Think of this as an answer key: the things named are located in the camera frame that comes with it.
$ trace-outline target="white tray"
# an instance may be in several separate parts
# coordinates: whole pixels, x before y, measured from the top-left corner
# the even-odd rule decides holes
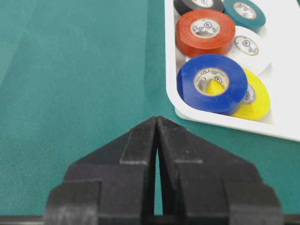
[[[296,0],[252,1],[267,18],[259,35],[270,50],[271,64],[259,78],[270,94],[269,114],[259,122],[244,120],[196,110],[180,98],[176,76],[186,58],[175,48],[175,23],[179,15],[173,0],[165,0],[167,95],[183,119],[300,141],[300,7]]]

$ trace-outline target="black electrical tape roll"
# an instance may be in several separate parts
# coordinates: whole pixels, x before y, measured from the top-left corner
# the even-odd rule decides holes
[[[224,11],[221,0],[174,0],[174,6],[180,15],[195,9],[213,9],[221,13]]]

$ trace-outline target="electrical tape roll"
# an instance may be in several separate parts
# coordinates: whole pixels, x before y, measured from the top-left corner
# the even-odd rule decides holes
[[[235,25],[216,10],[198,9],[184,14],[176,24],[175,42],[188,57],[228,53],[233,44]]]
[[[180,15],[195,9],[212,9],[221,13],[224,11],[221,0],[174,0],[174,7]]]
[[[233,117],[260,120],[270,110],[270,97],[261,80],[251,72],[245,70],[248,79],[248,88],[239,108],[232,115]],[[223,87],[216,81],[210,82],[206,92],[213,95],[223,90]]]
[[[212,80],[224,90],[207,94],[202,86]],[[177,75],[177,91],[181,99],[194,109],[231,115],[239,107],[248,87],[244,70],[222,55],[206,54],[191,59]]]
[[[235,30],[233,45],[225,56],[239,63],[242,68],[260,75],[270,64],[263,40],[247,28],[236,26]]]
[[[224,0],[224,13],[229,15],[237,26],[258,32],[266,23],[262,10],[249,0]]]

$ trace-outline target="teal electrical tape roll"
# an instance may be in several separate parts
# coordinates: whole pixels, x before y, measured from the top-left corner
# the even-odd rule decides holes
[[[266,23],[262,10],[249,0],[224,0],[224,13],[232,18],[235,25],[258,32]]]

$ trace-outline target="table surface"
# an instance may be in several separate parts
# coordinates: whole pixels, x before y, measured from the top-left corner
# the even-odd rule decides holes
[[[254,163],[285,213],[300,212],[299,142],[176,116],[164,1],[2,1],[0,34],[1,215],[42,214],[70,163],[153,115]]]

